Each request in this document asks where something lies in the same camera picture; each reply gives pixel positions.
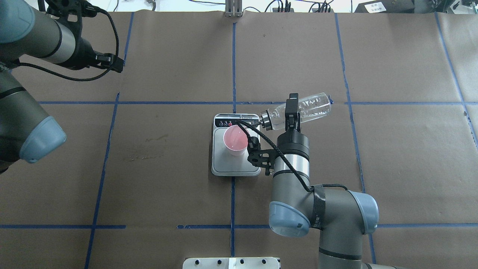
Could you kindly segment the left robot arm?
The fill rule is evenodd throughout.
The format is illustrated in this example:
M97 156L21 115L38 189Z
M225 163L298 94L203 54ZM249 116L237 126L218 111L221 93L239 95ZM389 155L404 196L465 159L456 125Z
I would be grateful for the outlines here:
M108 72L123 71L113 18L87 0L2 0L1 7L1 172L22 160L33 164L65 143L67 136L15 77L13 70L32 68L58 78L87 82ZM83 37L83 20L105 15L111 24L115 51L96 51Z

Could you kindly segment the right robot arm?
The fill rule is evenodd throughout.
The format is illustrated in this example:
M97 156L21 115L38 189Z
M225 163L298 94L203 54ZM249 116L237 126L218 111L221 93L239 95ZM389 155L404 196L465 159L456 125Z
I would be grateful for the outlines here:
M369 194L331 184L310 185L310 150L301 133L299 97L292 93L281 113L285 132L270 156L273 190L269 226L282 236L302 237L318 229L320 269L386 269L362 260L363 237L377 229L379 208Z

